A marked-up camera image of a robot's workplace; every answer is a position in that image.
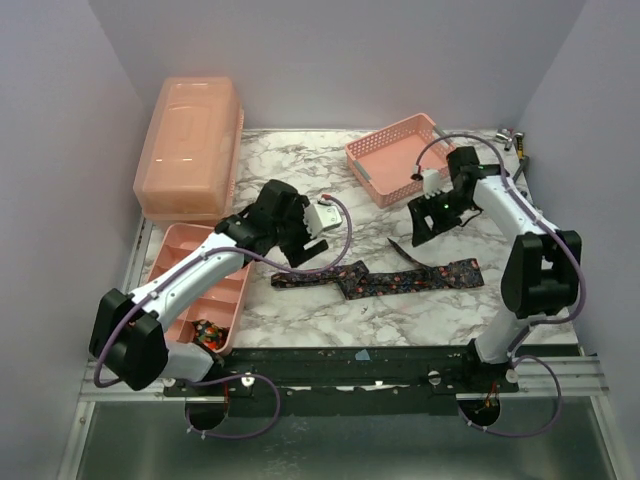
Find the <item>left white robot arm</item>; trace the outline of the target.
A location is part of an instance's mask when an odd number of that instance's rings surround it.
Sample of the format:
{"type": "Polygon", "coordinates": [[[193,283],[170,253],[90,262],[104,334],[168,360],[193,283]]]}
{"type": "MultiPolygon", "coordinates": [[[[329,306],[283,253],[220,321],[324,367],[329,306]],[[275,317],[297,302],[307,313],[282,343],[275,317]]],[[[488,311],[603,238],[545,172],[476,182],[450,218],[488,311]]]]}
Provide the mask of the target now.
{"type": "Polygon", "coordinates": [[[100,378],[108,368],[134,391],[169,378],[187,381],[201,395],[214,393],[222,372],[213,353],[193,341],[168,341],[169,328],[213,286],[274,247],[292,267],[319,255],[328,248],[320,234],[341,223],[329,198],[311,202],[287,183],[268,181],[252,204],[222,219],[165,273],[129,293],[112,289],[102,297],[89,343],[95,385],[108,387],[100,378]]]}

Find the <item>dark floral necktie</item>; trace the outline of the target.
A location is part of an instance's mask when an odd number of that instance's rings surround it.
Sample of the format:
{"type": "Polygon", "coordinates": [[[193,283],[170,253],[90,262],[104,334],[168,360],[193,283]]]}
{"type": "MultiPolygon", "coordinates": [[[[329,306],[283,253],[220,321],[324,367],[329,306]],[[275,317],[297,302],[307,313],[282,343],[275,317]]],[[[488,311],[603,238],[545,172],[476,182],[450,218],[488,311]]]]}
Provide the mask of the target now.
{"type": "Polygon", "coordinates": [[[389,243],[401,258],[414,266],[413,270],[371,273],[359,260],[320,273],[276,273],[271,276],[271,286],[293,289],[334,284],[346,300],[359,300],[431,290],[473,289],[485,284],[475,258],[431,266],[413,258],[395,241],[389,239],[389,243]]]}

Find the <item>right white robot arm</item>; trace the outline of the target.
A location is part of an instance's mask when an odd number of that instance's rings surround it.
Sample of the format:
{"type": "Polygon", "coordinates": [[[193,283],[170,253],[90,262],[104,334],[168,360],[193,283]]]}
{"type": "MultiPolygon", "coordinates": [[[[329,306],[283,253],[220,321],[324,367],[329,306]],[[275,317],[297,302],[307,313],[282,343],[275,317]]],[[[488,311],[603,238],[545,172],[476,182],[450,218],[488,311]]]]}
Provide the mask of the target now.
{"type": "Polygon", "coordinates": [[[477,357],[459,370],[462,384],[480,392],[496,380],[493,364],[507,362],[532,327],[554,320],[578,300],[582,240],[533,211],[503,166],[481,164],[474,148],[452,150],[447,165],[449,191],[442,190],[439,173],[414,169],[423,194],[408,203],[412,245],[460,226],[470,210],[488,214],[511,244],[500,285],[502,307],[473,341],[477,357]]]}

